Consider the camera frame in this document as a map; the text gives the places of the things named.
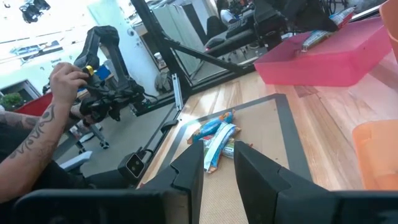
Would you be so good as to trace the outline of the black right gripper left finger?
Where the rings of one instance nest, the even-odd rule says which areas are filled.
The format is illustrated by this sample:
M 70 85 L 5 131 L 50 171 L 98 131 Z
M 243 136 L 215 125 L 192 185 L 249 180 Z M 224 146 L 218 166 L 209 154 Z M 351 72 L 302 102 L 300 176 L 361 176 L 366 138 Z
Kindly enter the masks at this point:
M 203 143 L 184 150 L 139 191 L 146 196 L 139 223 L 198 223 L 203 191 Z

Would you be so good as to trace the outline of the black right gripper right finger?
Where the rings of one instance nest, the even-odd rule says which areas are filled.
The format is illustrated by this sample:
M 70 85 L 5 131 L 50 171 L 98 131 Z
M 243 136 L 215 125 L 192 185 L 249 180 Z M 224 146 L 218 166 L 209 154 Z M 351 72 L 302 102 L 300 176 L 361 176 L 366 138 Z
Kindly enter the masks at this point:
M 242 141 L 234 167 L 249 223 L 330 223 L 328 191 Z

